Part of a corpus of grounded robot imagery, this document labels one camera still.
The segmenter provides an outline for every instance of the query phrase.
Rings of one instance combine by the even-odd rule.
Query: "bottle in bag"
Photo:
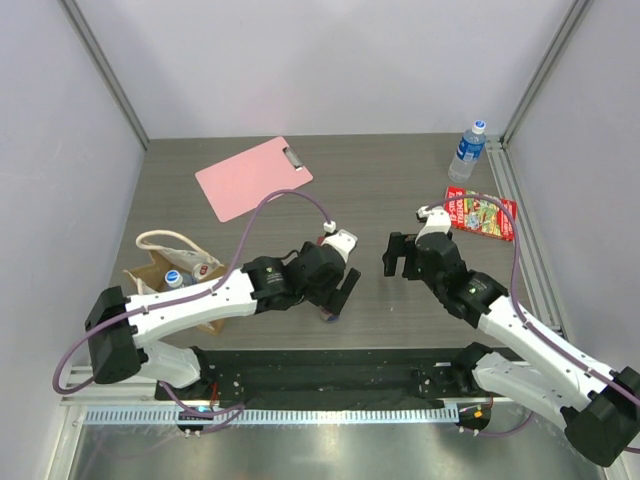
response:
[[[473,127],[462,135],[458,150],[456,150],[449,167],[449,178],[454,182],[466,182],[471,176],[473,167],[478,163],[478,158],[487,141],[487,137],[484,135],[485,127],[486,124],[482,120],[477,120]]]
[[[169,270],[164,276],[164,281],[167,284],[167,288],[169,290],[189,287],[195,283],[191,275],[189,275],[188,273],[180,273],[177,270]]]

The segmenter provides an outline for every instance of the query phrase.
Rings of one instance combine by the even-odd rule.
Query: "bag handle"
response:
[[[155,243],[149,243],[148,241],[147,242],[144,241],[147,238],[153,237],[153,236],[165,236],[165,237],[177,238],[181,242],[189,245],[194,251],[206,256],[209,262],[211,262],[212,264],[222,265],[216,257],[211,255],[209,252],[203,250],[202,248],[200,248],[190,238],[185,237],[181,233],[174,232],[173,230],[149,230],[148,232],[141,233],[136,238],[136,246],[142,250],[164,250],[166,247],[163,247],[161,245],[156,245]]]

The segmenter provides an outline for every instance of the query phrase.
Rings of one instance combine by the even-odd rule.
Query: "table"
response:
[[[152,229],[176,230],[210,253],[229,261],[248,214],[220,223],[194,177],[195,172],[251,148],[266,138],[156,140],[142,166],[122,238],[112,285],[133,293],[124,268],[148,263],[136,236]],[[303,304],[287,312],[267,312],[227,321],[219,337],[189,329],[167,342],[203,349],[464,347],[496,340],[448,315],[421,282],[382,276],[381,256],[391,231],[420,229],[418,207],[443,198],[451,181],[447,169],[459,135],[349,135],[288,137],[314,175],[302,190],[325,205],[338,226],[359,237],[350,266],[362,278],[338,323],[323,323],[317,309]],[[485,155],[467,187],[497,194]],[[280,256],[322,233],[322,216],[308,202],[289,196],[269,204],[252,231],[242,261]],[[507,285],[513,245],[467,232],[454,239],[469,268]],[[518,293],[529,308],[521,279]]]

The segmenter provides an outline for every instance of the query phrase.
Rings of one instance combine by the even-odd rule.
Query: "clipboard clip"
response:
[[[285,154],[285,156],[289,160],[289,163],[291,163],[291,165],[293,165],[293,168],[295,168],[296,171],[297,170],[302,170],[304,165],[302,164],[302,162],[300,161],[298,156],[295,154],[295,152],[293,150],[291,150],[291,147],[289,147],[289,146],[284,147],[282,149],[282,153]]]

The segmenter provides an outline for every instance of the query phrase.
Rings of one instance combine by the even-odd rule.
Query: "beige bag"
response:
[[[154,236],[174,237],[184,242],[192,250],[177,250],[150,243],[147,239]],[[189,238],[171,230],[151,230],[136,238],[136,245],[142,250],[148,250],[152,263],[141,267],[124,270],[125,275],[133,282],[139,295],[149,295],[163,291],[166,287],[164,276],[169,270],[178,270],[191,275],[193,268],[199,263],[212,265],[212,271],[200,282],[206,282],[221,277],[227,272],[227,267],[213,255],[209,254]],[[218,335],[224,326],[224,319],[198,325],[198,329]]]

